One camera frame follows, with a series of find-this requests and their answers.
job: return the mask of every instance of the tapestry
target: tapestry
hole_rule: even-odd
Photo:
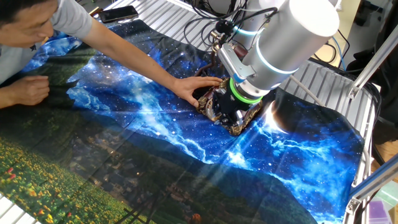
[[[109,28],[178,78],[211,61],[140,20]],[[50,95],[0,110],[0,193],[43,224],[343,220],[364,140],[336,111],[277,88],[232,136],[64,34],[19,75],[49,76]]]

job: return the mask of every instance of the person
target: person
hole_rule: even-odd
[[[0,1],[0,83],[21,71],[46,37],[58,30],[81,39],[125,67],[150,78],[197,107],[193,91],[219,85],[215,77],[178,79],[147,54],[93,19],[74,0]],[[45,76],[24,77],[0,88],[0,108],[36,105],[49,95]]]

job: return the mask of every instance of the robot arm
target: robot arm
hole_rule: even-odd
[[[214,94],[210,113],[213,117],[208,117],[217,119],[224,127],[244,128],[245,114],[250,114],[263,96],[320,49],[338,31],[339,23],[328,0],[287,0],[268,27],[257,28],[254,44],[242,61],[225,41],[224,34],[212,33],[216,39],[213,51],[231,79],[224,90]]]
[[[243,97],[257,99],[277,88],[338,30],[339,18],[328,0],[289,0],[241,62],[224,43],[218,56]]]

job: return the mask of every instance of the man's arm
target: man's arm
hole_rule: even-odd
[[[219,85],[221,81],[221,79],[215,77],[175,78],[147,54],[110,31],[95,19],[93,19],[90,32],[86,37],[82,38],[82,41],[125,67],[168,88],[193,106],[198,106],[197,100],[192,96],[195,89]]]
[[[0,109],[18,104],[33,106],[49,95],[49,78],[24,77],[12,85],[0,88]]]

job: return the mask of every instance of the purple object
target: purple object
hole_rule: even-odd
[[[392,224],[382,201],[372,201],[369,204],[369,210],[369,224]]]

